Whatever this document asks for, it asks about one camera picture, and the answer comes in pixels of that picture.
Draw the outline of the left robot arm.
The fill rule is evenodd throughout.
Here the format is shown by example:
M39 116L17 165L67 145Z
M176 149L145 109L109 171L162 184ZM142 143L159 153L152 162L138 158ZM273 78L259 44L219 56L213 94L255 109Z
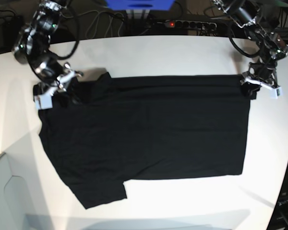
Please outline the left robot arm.
M233 47L243 56L258 58L254 63L249 63L248 70L241 74L241 87L247 96L261 88L268 89L272 98L282 95L282 88L277 81L277 62L288 56L288 46L280 35L269 26L264 26L262 7L249 0L214 0L214 6L223 15L214 19L228 17L228 38ZM243 51L234 42L232 26L243 29L246 37L255 42L259 50L249 54Z

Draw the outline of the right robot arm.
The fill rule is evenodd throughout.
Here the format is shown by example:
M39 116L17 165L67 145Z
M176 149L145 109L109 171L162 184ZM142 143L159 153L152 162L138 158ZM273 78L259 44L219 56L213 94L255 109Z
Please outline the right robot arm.
M57 31L62 11L69 10L76 24L75 44L66 56L58 56L50 51L51 36ZM40 80L33 88L33 100L37 110L53 107L52 97L66 92L74 78L83 73L72 70L68 62L59 61L71 58L80 43L80 21L69 0L42 0L34 13L31 23L19 32L12 48L14 58L22 65L29 65Z

